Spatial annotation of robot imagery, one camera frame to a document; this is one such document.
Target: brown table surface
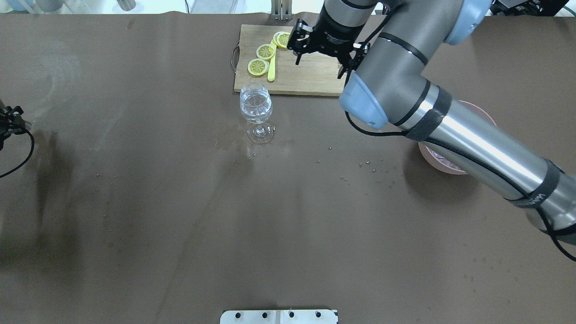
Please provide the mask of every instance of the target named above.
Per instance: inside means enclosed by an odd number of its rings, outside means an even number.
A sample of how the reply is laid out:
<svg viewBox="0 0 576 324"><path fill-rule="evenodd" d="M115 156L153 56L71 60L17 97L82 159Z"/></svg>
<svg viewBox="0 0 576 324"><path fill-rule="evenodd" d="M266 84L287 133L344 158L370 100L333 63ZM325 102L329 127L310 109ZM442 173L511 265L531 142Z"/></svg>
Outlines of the brown table surface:
<svg viewBox="0 0 576 324"><path fill-rule="evenodd" d="M0 180L1 323L576 322L576 266L523 211L414 142L357 133L337 99L274 96L273 143L250 145L241 24L273 22L0 16L0 97L37 144ZM574 172L575 35L574 18L489 17L425 75ZM28 145L6 141L0 167Z"/></svg>

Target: metal bracket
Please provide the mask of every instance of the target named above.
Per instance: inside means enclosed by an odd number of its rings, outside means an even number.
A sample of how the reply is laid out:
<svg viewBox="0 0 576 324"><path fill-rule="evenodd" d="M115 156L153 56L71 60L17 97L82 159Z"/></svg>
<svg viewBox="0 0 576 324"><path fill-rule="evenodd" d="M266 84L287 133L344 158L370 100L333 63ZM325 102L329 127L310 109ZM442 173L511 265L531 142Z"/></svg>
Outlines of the metal bracket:
<svg viewBox="0 0 576 324"><path fill-rule="evenodd" d="M272 0L270 19L292 20L292 0Z"/></svg>

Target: blue joint cap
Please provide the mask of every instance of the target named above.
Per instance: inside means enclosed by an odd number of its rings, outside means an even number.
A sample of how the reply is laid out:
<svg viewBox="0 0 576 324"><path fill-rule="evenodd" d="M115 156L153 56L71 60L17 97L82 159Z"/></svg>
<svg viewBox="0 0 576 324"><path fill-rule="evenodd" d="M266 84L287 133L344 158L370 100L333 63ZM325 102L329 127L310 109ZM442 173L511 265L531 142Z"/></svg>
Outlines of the blue joint cap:
<svg viewBox="0 0 576 324"><path fill-rule="evenodd" d="M356 73L350 76L348 84L340 95L340 105L352 116L374 129L381 129L388 123L384 109Z"/></svg>
<svg viewBox="0 0 576 324"><path fill-rule="evenodd" d="M444 43L450 45L462 43L482 22L491 5L492 0L464 0L454 28Z"/></svg>

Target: cutting board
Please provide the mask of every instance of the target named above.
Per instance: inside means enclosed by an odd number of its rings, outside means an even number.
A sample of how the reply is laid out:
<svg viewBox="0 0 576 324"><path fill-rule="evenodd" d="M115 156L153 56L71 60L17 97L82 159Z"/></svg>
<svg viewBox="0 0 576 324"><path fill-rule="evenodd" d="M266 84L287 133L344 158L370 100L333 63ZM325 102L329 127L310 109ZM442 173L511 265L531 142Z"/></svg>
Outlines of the cutting board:
<svg viewBox="0 0 576 324"><path fill-rule="evenodd" d="M338 97L344 87L344 78L337 79L338 60L324 54L304 54L300 65L289 50L276 51L276 80L268 82L266 74L253 77L248 73L248 62L256 58L258 46L272 41L274 33L291 32L292 27L242 25L240 29L240 57L236 67L234 91L249 82L260 82L268 91L278 95Z"/></svg>

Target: lime slice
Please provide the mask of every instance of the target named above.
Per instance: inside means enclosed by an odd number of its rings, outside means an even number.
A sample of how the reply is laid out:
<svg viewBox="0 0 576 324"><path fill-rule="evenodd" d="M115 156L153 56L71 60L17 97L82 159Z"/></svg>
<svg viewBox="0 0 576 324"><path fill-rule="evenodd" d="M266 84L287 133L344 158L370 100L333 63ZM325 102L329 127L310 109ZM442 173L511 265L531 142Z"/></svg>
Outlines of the lime slice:
<svg viewBox="0 0 576 324"><path fill-rule="evenodd" d="M276 54L276 48L271 44L262 44L256 50L256 56L259 59L269 60Z"/></svg>
<svg viewBox="0 0 576 324"><path fill-rule="evenodd" d="M268 72L269 65L263 59L255 58L248 63L248 72L255 77L263 76Z"/></svg>
<svg viewBox="0 0 576 324"><path fill-rule="evenodd" d="M286 48L288 46L288 40L290 39L290 33L287 32L277 32L274 34L274 43L280 48Z"/></svg>

